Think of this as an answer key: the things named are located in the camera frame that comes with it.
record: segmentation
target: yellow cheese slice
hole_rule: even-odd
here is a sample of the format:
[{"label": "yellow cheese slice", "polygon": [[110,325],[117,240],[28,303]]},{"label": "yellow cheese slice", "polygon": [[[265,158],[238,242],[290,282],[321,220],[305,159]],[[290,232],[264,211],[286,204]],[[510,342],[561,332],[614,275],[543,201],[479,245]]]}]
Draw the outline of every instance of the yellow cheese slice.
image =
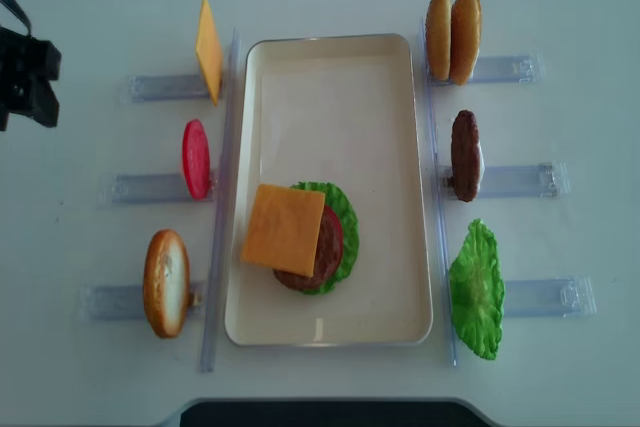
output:
[{"label": "yellow cheese slice", "polygon": [[198,57],[200,71],[207,83],[211,100],[217,106],[220,95],[220,80],[222,79],[222,47],[220,47],[218,31],[208,0],[202,0],[202,8],[200,9],[196,57]]},{"label": "yellow cheese slice", "polygon": [[324,193],[258,186],[242,261],[313,276]]}]

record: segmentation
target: white tray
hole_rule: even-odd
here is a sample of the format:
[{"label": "white tray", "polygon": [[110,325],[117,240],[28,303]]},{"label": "white tray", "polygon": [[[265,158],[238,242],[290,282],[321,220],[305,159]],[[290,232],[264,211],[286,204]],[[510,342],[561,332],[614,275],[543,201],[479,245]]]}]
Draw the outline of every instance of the white tray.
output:
[{"label": "white tray", "polygon": [[[261,42],[247,58],[225,327],[238,345],[415,344],[432,308],[411,54],[399,35]],[[332,182],[360,223],[324,296],[240,262],[259,183]]]}]

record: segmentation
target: green lettuce leaf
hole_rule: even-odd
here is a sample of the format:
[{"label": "green lettuce leaf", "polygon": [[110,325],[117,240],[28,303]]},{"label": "green lettuce leaf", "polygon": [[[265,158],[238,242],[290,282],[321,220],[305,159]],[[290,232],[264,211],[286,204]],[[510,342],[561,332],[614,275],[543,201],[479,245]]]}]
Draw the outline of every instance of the green lettuce leaf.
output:
[{"label": "green lettuce leaf", "polygon": [[319,288],[302,291],[304,294],[308,295],[329,293],[333,290],[337,282],[340,282],[351,275],[353,264],[356,263],[356,259],[358,258],[358,249],[360,248],[358,217],[356,217],[356,213],[351,206],[351,202],[347,199],[347,196],[344,195],[344,192],[334,184],[323,182],[298,182],[296,185],[292,185],[291,187],[300,190],[324,192],[324,203],[331,207],[331,210],[333,210],[338,216],[338,219],[340,219],[344,248],[342,251],[342,261],[340,262],[338,270],[336,270],[336,272]]},{"label": "green lettuce leaf", "polygon": [[502,339],[504,281],[498,243],[480,219],[469,225],[449,269],[453,326],[460,340],[487,360],[495,360]]}]

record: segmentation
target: burger patty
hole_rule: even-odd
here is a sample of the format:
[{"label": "burger patty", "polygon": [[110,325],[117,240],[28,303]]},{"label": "burger patty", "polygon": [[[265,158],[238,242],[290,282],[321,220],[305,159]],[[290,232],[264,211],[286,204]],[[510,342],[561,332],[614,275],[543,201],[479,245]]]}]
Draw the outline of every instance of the burger patty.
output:
[{"label": "burger patty", "polygon": [[340,261],[342,261],[342,242],[340,219],[328,205],[325,205],[320,220],[313,277],[274,270],[276,279],[293,290],[317,289],[338,270]]},{"label": "burger patty", "polygon": [[458,199],[471,202],[478,194],[480,149],[478,124],[473,112],[461,110],[453,122],[451,134],[451,167],[453,190]]}]

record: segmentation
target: white table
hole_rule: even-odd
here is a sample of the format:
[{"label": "white table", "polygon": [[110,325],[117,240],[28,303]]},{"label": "white table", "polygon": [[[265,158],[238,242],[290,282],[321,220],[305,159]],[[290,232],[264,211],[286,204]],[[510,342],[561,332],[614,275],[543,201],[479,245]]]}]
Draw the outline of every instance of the white table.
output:
[{"label": "white table", "polygon": [[[201,399],[312,397],[457,399],[508,425],[640,423],[637,0],[482,0],[483,55],[543,54],[547,76],[523,102],[544,116],[523,117],[522,132],[548,136],[538,153],[562,157],[508,146],[496,163],[562,160],[572,181],[548,230],[548,207],[526,224],[537,231],[517,219],[494,226],[505,277],[590,275],[596,316],[506,320],[496,362],[461,348],[452,369],[434,289],[434,327],[419,347],[250,350],[221,332],[209,375],[196,372],[202,322],[163,342],[144,323],[75,317],[82,285],[140,282],[159,228],[182,233],[193,276],[205,276],[212,206],[97,208],[107,173],[177,171],[193,117],[218,157],[222,113],[206,102],[117,102],[126,74],[195,71],[201,0],[18,1],[34,34],[63,53],[61,113],[55,130],[14,116],[0,134],[0,424],[149,425]],[[272,38],[397,32],[414,42],[429,0],[210,2],[223,41],[235,26],[246,52]],[[4,11],[0,22],[16,26]],[[483,92],[478,102],[492,98]]]}]

